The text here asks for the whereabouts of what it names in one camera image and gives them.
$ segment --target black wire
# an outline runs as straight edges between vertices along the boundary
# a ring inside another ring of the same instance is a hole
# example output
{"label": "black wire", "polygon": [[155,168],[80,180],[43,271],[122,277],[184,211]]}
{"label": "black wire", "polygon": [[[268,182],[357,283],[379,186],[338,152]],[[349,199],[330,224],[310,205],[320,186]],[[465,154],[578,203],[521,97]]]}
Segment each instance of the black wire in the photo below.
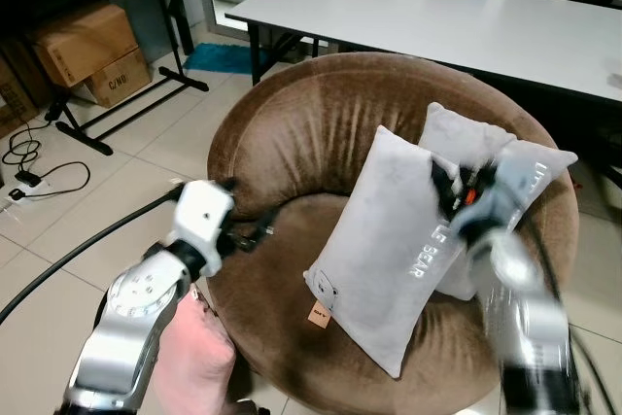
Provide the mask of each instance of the black wire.
{"label": "black wire", "polygon": [[59,191],[51,191],[49,193],[36,193],[36,194],[27,194],[26,196],[24,196],[24,198],[40,198],[42,196],[52,196],[54,194],[64,194],[64,193],[72,193],[74,191],[78,191],[83,189],[84,187],[86,187],[86,185],[88,184],[88,182],[90,181],[90,169],[88,168],[88,166],[86,164],[84,164],[82,161],[80,160],[73,160],[71,162],[65,162],[64,164],[60,164],[57,165],[56,167],[54,167],[53,169],[50,169],[48,172],[46,172],[45,174],[43,174],[41,176],[41,178],[43,179],[44,177],[50,175],[52,172],[55,172],[56,170],[62,168],[62,167],[67,167],[68,165],[81,165],[84,169],[86,169],[86,180],[76,189],[68,189],[68,190],[59,190]]}
{"label": "black wire", "polygon": [[124,225],[134,221],[137,218],[139,218],[143,214],[146,214],[146,213],[152,211],[157,206],[159,206],[160,204],[162,204],[162,203],[164,203],[166,201],[179,199],[179,196],[180,196],[180,194],[182,192],[182,188],[183,188],[183,185],[179,185],[175,189],[169,191],[164,196],[161,196],[160,198],[156,199],[155,201],[152,201],[151,203],[149,203],[148,205],[140,208],[137,211],[134,211],[130,215],[125,216],[120,221],[116,221],[114,224],[104,228],[99,233],[97,233],[97,234],[93,235],[92,237],[90,237],[86,242],[84,242],[82,245],[80,245],[79,247],[77,247],[74,250],[72,250],[70,253],[65,255],[59,261],[55,262],[52,266],[50,266],[43,273],[41,273],[39,275],[39,277],[34,279],[30,284],[28,284],[25,288],[23,288],[21,290],[21,292],[19,294],[17,294],[15,296],[15,298],[13,300],[11,300],[11,302],[2,309],[2,311],[0,311],[0,326],[2,326],[4,321],[9,317],[9,315],[17,308],[17,306],[20,303],[22,303],[30,294],[32,294],[47,279],[49,279],[57,270],[62,268],[65,264],[67,264],[69,261],[71,261],[77,255],[81,254],[82,252],[84,252],[86,249],[88,249],[89,247],[91,247],[95,243],[97,243],[102,238],[104,238],[107,235],[110,235],[111,233],[113,233],[118,228],[123,227]]}
{"label": "black wire", "polygon": [[[21,118],[21,116],[19,115],[17,116],[19,117],[21,122],[26,125],[26,128],[24,130],[18,131],[17,133],[11,135],[11,137],[9,138],[9,150],[7,150],[2,155],[2,162],[4,162],[7,165],[16,165],[19,170],[24,170],[23,164],[27,162],[33,162],[35,159],[37,159],[37,157],[39,157],[39,149],[42,147],[41,141],[35,140],[33,138],[32,131],[47,128],[48,126],[52,124],[52,122],[49,121],[45,125],[31,127],[27,121],[24,121]],[[16,144],[15,142],[16,138],[22,133],[28,133],[28,139]],[[18,149],[20,149],[22,146],[25,146],[25,145],[27,145],[27,148],[24,152],[18,151]],[[9,161],[10,156],[18,157],[19,161],[17,162]]]}
{"label": "black wire", "polygon": [[[503,187],[506,194],[508,194],[510,198],[512,199],[512,201],[514,202],[514,205],[516,206],[516,208],[520,209],[523,212],[523,221],[527,225],[529,234],[532,236],[532,238],[536,242],[538,254],[540,255],[540,258],[542,259],[542,261],[540,262],[542,264],[542,270],[544,271],[544,275],[546,276],[546,279],[549,282],[551,293],[553,294],[555,299],[563,305],[559,284],[557,282],[557,277],[555,276],[555,273],[553,272],[553,264],[551,262],[551,258],[548,255],[548,251],[546,249],[546,246],[544,245],[542,236],[537,230],[536,224],[534,223],[534,220],[532,219],[531,214],[529,213],[528,210],[525,209],[525,206],[523,206],[523,203],[516,197],[516,195],[512,191],[512,188],[508,184],[501,182],[499,180],[496,180],[496,183],[499,184],[501,187]],[[596,368],[596,365],[594,364],[592,356],[587,350],[587,347],[585,347],[585,344],[583,343],[583,341],[578,337],[576,332],[574,332],[571,327],[569,327],[569,342],[570,344],[576,345],[576,348],[579,350],[579,352],[583,355],[583,358],[585,359],[585,361],[588,363],[590,371],[592,372],[592,375],[594,376],[594,379],[596,380],[596,384],[599,387],[599,391],[601,392],[601,396],[603,397],[603,402],[605,403],[607,411],[609,412],[610,415],[617,415],[617,412],[615,408],[613,407],[613,403],[611,402],[609,392],[607,391],[605,387],[605,383],[603,383],[603,378],[601,377],[601,374],[599,373],[598,369]]]}
{"label": "black wire", "polygon": [[[17,133],[11,135],[11,137],[9,138],[9,150],[7,150],[2,155],[2,162],[4,162],[7,165],[16,165],[19,171],[23,171],[25,170],[23,164],[28,163],[28,162],[34,162],[39,157],[39,150],[43,146],[43,143],[41,143],[40,140],[34,139],[34,137],[32,136],[32,131],[47,128],[48,126],[51,125],[52,122],[48,121],[45,125],[31,127],[27,121],[24,121],[21,118],[19,114],[15,112],[14,114],[16,115],[16,117],[18,117],[21,120],[21,122],[24,125],[26,125],[26,128],[24,130],[20,130]],[[23,133],[28,133],[28,139],[16,144],[15,143],[16,138]],[[19,149],[25,145],[27,145],[26,150],[24,152],[19,151]],[[19,157],[19,161],[17,162],[8,161],[10,156]],[[56,167],[53,167],[52,169],[50,169],[45,174],[43,174],[41,178],[43,179],[44,177],[50,175],[52,172],[55,172],[56,170],[62,167],[67,167],[68,165],[81,165],[86,170],[86,179],[79,187],[75,189],[51,191],[49,193],[27,194],[23,196],[23,198],[41,198],[41,197],[53,196],[57,194],[73,193],[74,191],[79,191],[83,189],[84,187],[86,187],[86,185],[88,185],[88,182],[90,181],[90,169],[84,162],[81,162],[79,160],[73,160],[71,162],[65,162],[64,164],[59,164]]]}

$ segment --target pillow tag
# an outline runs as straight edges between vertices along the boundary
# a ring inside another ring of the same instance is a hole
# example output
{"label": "pillow tag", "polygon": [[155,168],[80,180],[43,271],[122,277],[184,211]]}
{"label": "pillow tag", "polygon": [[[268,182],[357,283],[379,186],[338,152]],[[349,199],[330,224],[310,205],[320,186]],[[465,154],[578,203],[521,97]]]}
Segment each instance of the pillow tag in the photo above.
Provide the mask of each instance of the pillow tag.
{"label": "pillow tag", "polygon": [[320,300],[315,300],[315,305],[311,309],[311,313],[309,313],[309,317],[307,318],[314,325],[319,326],[322,329],[326,329],[328,326],[328,322],[330,321],[330,312],[324,307]]}

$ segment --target brown armchair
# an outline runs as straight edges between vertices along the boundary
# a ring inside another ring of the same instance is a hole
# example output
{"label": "brown armchair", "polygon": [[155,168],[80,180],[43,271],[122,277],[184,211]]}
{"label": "brown armchair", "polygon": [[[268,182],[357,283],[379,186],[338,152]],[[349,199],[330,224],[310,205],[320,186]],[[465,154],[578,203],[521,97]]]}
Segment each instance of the brown armchair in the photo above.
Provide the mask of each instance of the brown armchair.
{"label": "brown armchair", "polygon": [[[214,138],[208,173],[217,181],[238,179],[234,219],[283,208],[274,235],[251,255],[227,259],[209,282],[210,293],[240,353],[276,387],[317,410],[450,414],[499,380],[474,300],[432,296],[399,380],[334,321],[326,329],[307,321],[315,298],[302,272],[339,219],[376,127],[416,143],[433,101],[555,147],[537,121],[495,89],[426,60],[385,53],[329,55],[274,75],[240,100]],[[568,172],[530,212],[564,284],[578,230]]]}

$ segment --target white floor tile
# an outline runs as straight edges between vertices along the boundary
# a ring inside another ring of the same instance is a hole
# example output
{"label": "white floor tile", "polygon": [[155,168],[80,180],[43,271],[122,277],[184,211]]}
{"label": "white floor tile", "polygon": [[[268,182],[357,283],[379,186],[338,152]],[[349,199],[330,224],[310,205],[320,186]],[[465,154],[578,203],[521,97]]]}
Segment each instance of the white floor tile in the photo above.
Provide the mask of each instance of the white floor tile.
{"label": "white floor tile", "polygon": [[193,179],[203,179],[216,130],[229,110],[251,89],[246,75],[233,75],[177,123],[162,133],[138,157]]}
{"label": "white floor tile", "polygon": [[[33,130],[32,134],[33,138],[42,143],[39,159],[30,166],[32,172],[43,175],[58,164],[80,160],[88,165],[91,177],[88,185],[80,191],[32,200],[31,203],[24,206],[12,205],[8,208],[8,213],[0,211],[0,234],[24,247],[28,246],[80,199],[129,161],[129,156],[121,152],[116,152],[112,156],[104,156],[59,132],[53,126],[42,130]],[[0,151],[3,153],[9,147],[8,139],[7,136],[0,143]],[[3,176],[7,185],[0,189],[1,198],[4,198],[16,186],[17,181],[14,178],[16,172],[16,166],[3,166]],[[57,170],[47,179],[52,184],[53,189],[65,190],[78,187],[85,180],[85,177],[84,168],[73,165]]]}
{"label": "white floor tile", "polygon": [[620,223],[622,191],[582,160],[573,164],[569,171],[572,179],[581,185],[576,190],[579,211]]}
{"label": "white floor tile", "polygon": [[570,322],[622,341],[622,231],[580,214],[578,255],[563,293]]}
{"label": "white floor tile", "polygon": [[229,381],[229,388],[236,385],[236,381],[233,379],[236,374],[243,376],[245,381],[250,380],[250,390],[245,392],[245,394],[240,394],[239,391],[236,391],[236,395],[239,398],[251,399],[258,407],[267,408],[273,415],[281,414],[288,397],[250,369],[244,369],[244,371],[248,372],[248,374],[244,375],[240,371],[242,371],[242,368],[236,367],[232,379]]}
{"label": "white floor tile", "polygon": [[261,77],[262,80],[265,80],[268,77],[271,77],[272,75],[274,75],[275,73],[279,73],[282,72],[283,70],[287,70],[290,67],[293,67],[294,64],[293,63],[288,63],[288,62],[276,62],[272,68],[270,68],[267,72],[265,72],[263,74],[263,76]]}
{"label": "white floor tile", "polygon": [[22,248],[17,243],[0,236],[0,267],[13,259],[21,250]]}
{"label": "white floor tile", "polygon": [[[186,56],[182,55],[181,59],[183,65],[186,62]],[[154,71],[154,77],[156,78],[161,78],[161,75],[157,71],[157,67],[160,66],[168,67],[171,70],[177,70],[177,65],[175,64],[175,56],[173,55],[173,52],[152,63],[151,67]],[[227,78],[231,76],[230,73],[208,72],[206,70],[186,70],[186,75],[190,78],[206,83],[210,90],[216,89],[222,82],[224,82]],[[184,93],[200,98],[204,98],[206,95],[204,91],[201,91],[200,89],[196,89],[194,87],[186,88],[184,90]]]}
{"label": "white floor tile", "polygon": [[[145,96],[138,98],[127,107],[122,108],[109,118],[102,122],[98,122],[89,128],[87,131],[88,135],[100,135],[117,123],[130,117],[132,114],[135,114],[136,112],[150,106],[160,97],[164,96],[176,87],[178,87],[176,84],[168,83],[155,89],[154,91],[151,91]],[[128,126],[105,138],[103,141],[104,143],[110,145],[114,150],[120,150],[129,155],[135,155],[149,143],[154,141],[155,138],[162,133],[162,131],[192,109],[192,107],[194,107],[199,100],[200,99],[197,96],[186,92],[180,92],[142,116],[140,119],[133,121]],[[76,99],[72,99],[70,101],[69,108],[78,123],[84,123],[85,121],[108,111],[108,109],[103,107],[88,104]],[[66,121],[66,117],[64,115],[61,119]]]}
{"label": "white floor tile", "polygon": [[[469,408],[465,408],[456,415],[499,415],[501,403],[501,387],[496,387],[489,395],[479,400]],[[285,405],[283,415],[319,415],[317,412],[306,405],[289,398]]]}
{"label": "white floor tile", "polygon": [[[50,265],[23,251],[0,269],[0,305]],[[2,413],[53,413],[102,293],[59,271],[0,327]]]}
{"label": "white floor tile", "polygon": [[[148,162],[133,159],[78,206],[68,212],[29,248],[54,262],[108,225],[162,196],[180,177]],[[106,290],[145,251],[171,229],[175,205],[167,202],[101,240],[66,269]]]}
{"label": "white floor tile", "polygon": [[[618,413],[622,413],[622,344],[583,329],[575,330],[591,354],[615,409]],[[592,413],[605,415],[608,412],[587,364],[577,350],[574,351],[574,356],[582,388],[590,389]]]}
{"label": "white floor tile", "polygon": [[283,415],[320,415],[322,412],[316,412],[315,410],[302,405],[300,402],[295,401],[292,398],[288,398],[288,402],[285,404]]}
{"label": "white floor tile", "polygon": [[489,395],[456,415],[499,415],[500,405],[501,386],[497,386]]}

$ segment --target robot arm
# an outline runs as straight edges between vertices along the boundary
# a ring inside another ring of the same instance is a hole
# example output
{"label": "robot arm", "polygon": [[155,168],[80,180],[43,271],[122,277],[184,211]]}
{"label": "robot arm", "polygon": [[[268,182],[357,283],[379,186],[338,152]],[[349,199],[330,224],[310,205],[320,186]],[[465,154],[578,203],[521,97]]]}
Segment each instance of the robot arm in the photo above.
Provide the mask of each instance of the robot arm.
{"label": "robot arm", "polygon": [[534,184],[533,163],[501,155],[495,168],[461,170],[463,185],[436,164],[432,179],[450,228],[467,243],[470,278],[495,351],[508,414],[577,414],[579,391],[560,301],[511,230]]}
{"label": "robot arm", "polygon": [[231,194],[213,182],[186,184],[175,210],[172,243],[120,275],[78,358],[59,414],[135,414],[156,364],[159,337],[190,284],[211,277],[221,255],[251,251],[255,238],[229,229]]}

